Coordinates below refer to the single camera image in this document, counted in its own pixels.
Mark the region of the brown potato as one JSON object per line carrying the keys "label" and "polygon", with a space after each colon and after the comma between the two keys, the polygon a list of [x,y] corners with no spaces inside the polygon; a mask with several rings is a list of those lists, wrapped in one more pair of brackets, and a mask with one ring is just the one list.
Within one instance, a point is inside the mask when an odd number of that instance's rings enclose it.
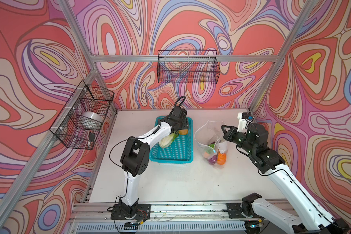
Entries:
{"label": "brown potato", "polygon": [[178,134],[181,136],[185,136],[188,134],[188,132],[189,132],[188,129],[182,129],[178,131]]}

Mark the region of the green lettuce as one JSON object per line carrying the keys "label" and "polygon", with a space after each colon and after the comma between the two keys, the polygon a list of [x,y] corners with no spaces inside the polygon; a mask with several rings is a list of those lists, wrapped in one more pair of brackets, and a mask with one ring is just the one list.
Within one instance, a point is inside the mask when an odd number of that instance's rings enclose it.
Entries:
{"label": "green lettuce", "polygon": [[159,142],[159,146],[160,148],[167,148],[169,147],[174,140],[178,137],[177,133],[172,133],[166,137],[164,137],[160,142]]}

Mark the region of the orange pumpkin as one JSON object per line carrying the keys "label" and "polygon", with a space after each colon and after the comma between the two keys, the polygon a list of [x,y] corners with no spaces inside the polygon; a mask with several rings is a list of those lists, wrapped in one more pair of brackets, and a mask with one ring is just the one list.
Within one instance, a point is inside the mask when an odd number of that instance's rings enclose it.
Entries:
{"label": "orange pumpkin", "polygon": [[225,153],[217,153],[217,164],[224,165],[226,163],[227,156]]}

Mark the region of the clear zip top bag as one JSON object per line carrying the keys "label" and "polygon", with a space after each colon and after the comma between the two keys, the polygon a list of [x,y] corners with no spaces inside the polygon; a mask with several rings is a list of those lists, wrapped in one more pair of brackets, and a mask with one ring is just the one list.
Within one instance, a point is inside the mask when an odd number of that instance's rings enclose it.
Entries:
{"label": "clear zip top bag", "polygon": [[195,133],[197,149],[204,160],[214,168],[222,169],[227,162],[228,142],[223,138],[223,121],[207,121]]}

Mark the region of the purple onion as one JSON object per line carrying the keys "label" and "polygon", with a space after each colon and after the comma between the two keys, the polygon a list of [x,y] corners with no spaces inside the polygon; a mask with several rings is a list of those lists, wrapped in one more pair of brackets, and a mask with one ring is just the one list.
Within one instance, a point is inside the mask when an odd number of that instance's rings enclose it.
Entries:
{"label": "purple onion", "polygon": [[217,155],[214,155],[214,156],[212,156],[211,158],[208,159],[208,163],[210,165],[215,165],[216,162],[217,162],[217,159],[218,159]]}

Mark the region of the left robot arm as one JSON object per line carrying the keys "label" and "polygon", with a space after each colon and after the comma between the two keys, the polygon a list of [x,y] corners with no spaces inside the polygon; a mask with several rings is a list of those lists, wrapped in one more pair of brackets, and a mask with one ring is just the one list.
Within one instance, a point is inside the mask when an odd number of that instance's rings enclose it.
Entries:
{"label": "left robot arm", "polygon": [[148,167],[151,148],[165,137],[186,129],[187,126],[187,111],[175,106],[170,114],[160,119],[149,132],[128,138],[121,156],[122,168],[126,172],[126,186],[125,195],[119,201],[120,206],[127,208],[137,206],[140,175]]}

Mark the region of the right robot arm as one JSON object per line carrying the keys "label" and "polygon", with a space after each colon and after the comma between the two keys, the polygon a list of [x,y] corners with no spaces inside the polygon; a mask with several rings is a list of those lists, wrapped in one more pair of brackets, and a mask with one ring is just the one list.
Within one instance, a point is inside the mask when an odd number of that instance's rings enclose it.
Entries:
{"label": "right robot arm", "polygon": [[228,125],[222,125],[221,129],[224,140],[234,143],[259,175],[267,177],[296,211],[296,215],[292,215],[252,193],[242,199],[239,209],[242,216],[261,216],[288,234],[351,233],[349,224],[323,208],[293,175],[282,156],[268,147],[268,131],[262,125],[251,123],[246,132]]}

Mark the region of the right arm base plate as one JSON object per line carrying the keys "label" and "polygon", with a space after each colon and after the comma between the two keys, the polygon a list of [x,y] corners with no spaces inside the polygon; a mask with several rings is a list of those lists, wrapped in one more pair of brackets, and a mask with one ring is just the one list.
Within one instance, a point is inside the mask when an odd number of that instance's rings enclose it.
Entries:
{"label": "right arm base plate", "polygon": [[228,213],[229,218],[245,218],[245,219],[263,219],[264,217],[254,213],[251,205],[244,202],[227,203],[227,208],[224,210]]}

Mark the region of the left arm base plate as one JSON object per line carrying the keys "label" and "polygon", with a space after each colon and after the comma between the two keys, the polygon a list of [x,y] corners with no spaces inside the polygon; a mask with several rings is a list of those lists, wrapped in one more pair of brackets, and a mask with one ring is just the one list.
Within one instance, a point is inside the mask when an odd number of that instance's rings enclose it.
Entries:
{"label": "left arm base plate", "polygon": [[111,213],[112,220],[147,220],[150,218],[151,204],[139,204],[126,206],[124,203],[115,204],[107,209]]}

